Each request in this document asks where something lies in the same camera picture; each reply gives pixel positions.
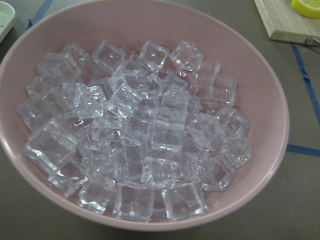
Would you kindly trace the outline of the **clear ice cubes pile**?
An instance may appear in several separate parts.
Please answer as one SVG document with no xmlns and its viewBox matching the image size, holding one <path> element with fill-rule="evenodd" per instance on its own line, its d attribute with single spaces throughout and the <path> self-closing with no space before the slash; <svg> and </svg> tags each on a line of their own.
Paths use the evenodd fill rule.
<svg viewBox="0 0 320 240">
<path fill-rule="evenodd" d="M 237 80 L 193 43 L 136 53 L 104 41 L 49 52 L 17 114 L 30 131 L 22 153 L 50 186 L 97 214 L 148 222 L 207 212 L 252 160 L 249 121 L 234 107 Z"/>
</svg>

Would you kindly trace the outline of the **pink bowl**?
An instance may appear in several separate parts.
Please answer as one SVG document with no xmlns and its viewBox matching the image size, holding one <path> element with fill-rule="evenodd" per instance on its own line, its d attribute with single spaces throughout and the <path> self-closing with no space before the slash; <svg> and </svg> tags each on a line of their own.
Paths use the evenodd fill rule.
<svg viewBox="0 0 320 240">
<path fill-rule="evenodd" d="M 103 40 L 139 51 L 152 40 L 168 49 L 180 41 L 197 44 L 209 61 L 237 78 L 235 106 L 250 121 L 248 138 L 253 159 L 237 169 L 225 192 L 208 192 L 208 212 L 182 221 L 118 220 L 99 215 L 64 199 L 45 183 L 45 171 L 22 155 L 29 137 L 16 113 L 26 98 L 25 85 L 48 52 L 76 43 L 94 51 Z M 253 199 L 272 179 L 284 157 L 289 137 L 289 111 L 283 88 L 265 58 L 243 36 L 221 21 L 197 10 L 161 0 L 97 0 L 74 5 L 48 16 L 13 44 L 0 66 L 0 143 L 23 178 L 50 201 L 82 218 L 103 225 L 144 232 L 189 229 L 224 217 Z"/>
</svg>

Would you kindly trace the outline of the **wooden cutting board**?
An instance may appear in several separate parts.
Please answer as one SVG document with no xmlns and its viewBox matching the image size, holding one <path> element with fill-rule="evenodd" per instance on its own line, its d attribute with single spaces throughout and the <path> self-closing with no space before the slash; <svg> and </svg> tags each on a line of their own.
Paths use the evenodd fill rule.
<svg viewBox="0 0 320 240">
<path fill-rule="evenodd" d="M 290 0 L 254 0 L 271 40 L 320 46 L 320 20 L 308 18 L 291 7 Z"/>
</svg>

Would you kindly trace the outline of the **white bear tray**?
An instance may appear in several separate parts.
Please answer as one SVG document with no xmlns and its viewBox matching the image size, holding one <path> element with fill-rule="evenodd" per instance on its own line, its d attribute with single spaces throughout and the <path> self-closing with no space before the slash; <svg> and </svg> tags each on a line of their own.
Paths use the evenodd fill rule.
<svg viewBox="0 0 320 240">
<path fill-rule="evenodd" d="M 17 20 L 15 9 L 7 2 L 0 2 L 0 42 L 4 40 Z"/>
</svg>

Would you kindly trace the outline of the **lemon half slice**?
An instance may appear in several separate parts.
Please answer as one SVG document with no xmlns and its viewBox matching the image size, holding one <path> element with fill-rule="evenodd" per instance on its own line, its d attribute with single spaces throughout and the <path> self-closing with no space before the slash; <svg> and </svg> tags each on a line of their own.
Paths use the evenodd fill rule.
<svg viewBox="0 0 320 240">
<path fill-rule="evenodd" d="M 290 6 L 300 15 L 311 18 L 320 18 L 320 0 L 292 0 Z"/>
</svg>

